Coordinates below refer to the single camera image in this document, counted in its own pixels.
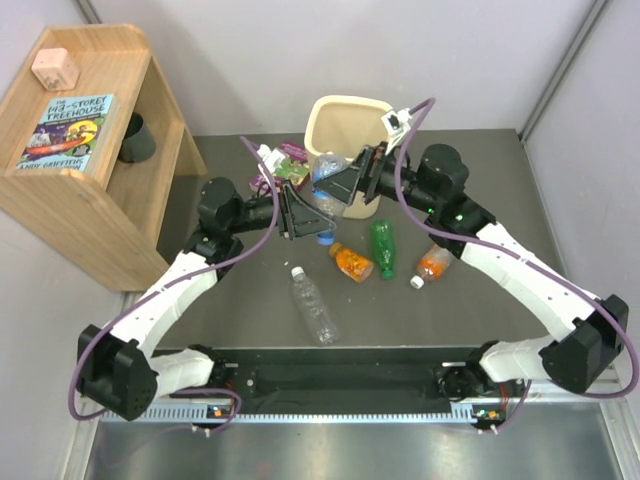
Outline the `clear bottle blue cap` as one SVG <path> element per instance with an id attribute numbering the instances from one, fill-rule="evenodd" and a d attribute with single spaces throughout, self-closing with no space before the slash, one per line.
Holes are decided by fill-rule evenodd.
<path id="1" fill-rule="evenodd" d="M 330 216 L 334 221 L 338 221 L 346 209 L 346 205 L 323 190 L 316 184 L 319 180 L 333 173 L 341 171 L 347 165 L 346 158 L 333 153 L 320 155 L 314 162 L 311 170 L 312 200 L 316 208 Z"/>

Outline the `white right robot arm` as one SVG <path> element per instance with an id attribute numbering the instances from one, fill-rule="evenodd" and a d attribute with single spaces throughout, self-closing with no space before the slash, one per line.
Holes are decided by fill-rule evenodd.
<path id="1" fill-rule="evenodd" d="M 616 295 L 601 299 L 575 286 L 522 247 L 465 193 L 469 170 L 453 147 L 427 147 L 417 170 L 385 150 L 384 144 L 363 148 L 315 187 L 345 205 L 361 193 L 364 202 L 384 196 L 426 213 L 423 224 L 435 244 L 496 282 L 547 331 L 537 339 L 482 345 L 468 362 L 469 388 L 487 396 L 506 381 L 548 380 L 587 394 L 624 348 L 628 305 Z"/>

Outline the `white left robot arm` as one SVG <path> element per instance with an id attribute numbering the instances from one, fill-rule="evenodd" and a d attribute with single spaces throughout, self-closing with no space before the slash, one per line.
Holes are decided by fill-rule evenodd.
<path id="1" fill-rule="evenodd" d="M 131 421 L 154 400 L 185 389 L 220 394 L 227 374 L 205 348 L 157 356 L 160 340 L 196 299 L 252 255 L 239 234 L 262 230 L 294 240 L 336 228 L 290 183 L 270 196 L 245 200 L 231 180 L 213 178 L 201 190 L 197 211 L 196 230 L 159 280 L 110 323 L 90 325 L 80 334 L 72 395 L 81 394 Z"/>

